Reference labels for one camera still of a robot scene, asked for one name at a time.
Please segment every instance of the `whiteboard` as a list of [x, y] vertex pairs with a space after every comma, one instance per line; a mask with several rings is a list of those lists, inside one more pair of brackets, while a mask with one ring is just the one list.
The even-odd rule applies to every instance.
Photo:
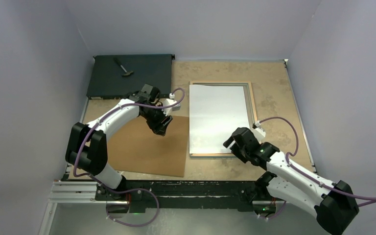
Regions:
[[223, 143], [249, 126], [242, 86], [189, 86], [189, 153], [231, 153]]

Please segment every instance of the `tabletop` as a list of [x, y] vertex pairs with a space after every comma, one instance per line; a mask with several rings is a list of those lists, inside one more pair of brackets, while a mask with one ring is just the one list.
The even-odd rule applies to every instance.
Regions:
[[[292, 159], [306, 169], [313, 170], [289, 77], [282, 61], [173, 61], [172, 89], [181, 87], [186, 91], [181, 109], [172, 112], [173, 116], [189, 116], [189, 85], [191, 81], [201, 80], [250, 81], [258, 119], [280, 116], [289, 120], [296, 128], [300, 142], [299, 151]], [[180, 97], [180, 93], [175, 94], [176, 100]], [[117, 103], [117, 100], [89, 100], [83, 122], [87, 123], [100, 117]], [[283, 152], [294, 151], [295, 135], [287, 123], [282, 120], [270, 120], [263, 123], [262, 127], [266, 131], [263, 141], [272, 143]], [[250, 163], [244, 164], [237, 158], [192, 159], [188, 147], [184, 177], [122, 172], [127, 179], [134, 180], [257, 180], [263, 173], [264, 170], [260, 167]]]

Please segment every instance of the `gray floor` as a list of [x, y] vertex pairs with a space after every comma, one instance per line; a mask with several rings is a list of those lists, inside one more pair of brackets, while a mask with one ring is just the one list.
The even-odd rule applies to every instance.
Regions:
[[[128, 214], [122, 221], [143, 223], [154, 214]], [[106, 220], [105, 205], [74, 204], [57, 208], [51, 235], [327, 235], [316, 219], [287, 204], [279, 217], [265, 222], [251, 212], [237, 210], [161, 209], [154, 222], [142, 228], [130, 228]]]

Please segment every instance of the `robotic arm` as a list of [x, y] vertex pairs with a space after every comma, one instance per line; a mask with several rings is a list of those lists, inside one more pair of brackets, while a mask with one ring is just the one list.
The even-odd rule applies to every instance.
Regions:
[[164, 136], [172, 121], [170, 112], [179, 110], [181, 105], [174, 100], [174, 94], [169, 94], [169, 98], [162, 102], [159, 101], [159, 95], [158, 88], [145, 84], [141, 91], [126, 95], [119, 104], [96, 120], [87, 124], [76, 123], [71, 129], [66, 161], [75, 164], [79, 149], [90, 133], [87, 139], [91, 141], [90, 145], [82, 147], [77, 167], [109, 188], [116, 191], [124, 190], [126, 178], [107, 162], [107, 141], [123, 125], [138, 116], [146, 119], [154, 134]]
[[[314, 216], [329, 233], [342, 234], [358, 214], [359, 208], [355, 198], [328, 188], [352, 194], [351, 187], [343, 181], [336, 184], [306, 170], [289, 160], [271, 143], [260, 144], [258, 139], [262, 138], [258, 128], [237, 128], [223, 144], [242, 162], [250, 161], [251, 164], [266, 170], [256, 181], [258, 193], [288, 201]], [[309, 180], [302, 172], [320, 183]]]

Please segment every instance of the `gray wall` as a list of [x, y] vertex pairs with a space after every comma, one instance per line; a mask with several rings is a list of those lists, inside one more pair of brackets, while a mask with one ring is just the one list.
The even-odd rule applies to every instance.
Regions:
[[0, 0], [0, 234], [37, 234], [91, 63], [63, 0]]
[[[319, 173], [376, 196], [376, 1], [322, 1], [288, 70]], [[345, 234], [376, 234], [376, 204]]]
[[92, 55], [289, 58], [320, 0], [67, 0]]

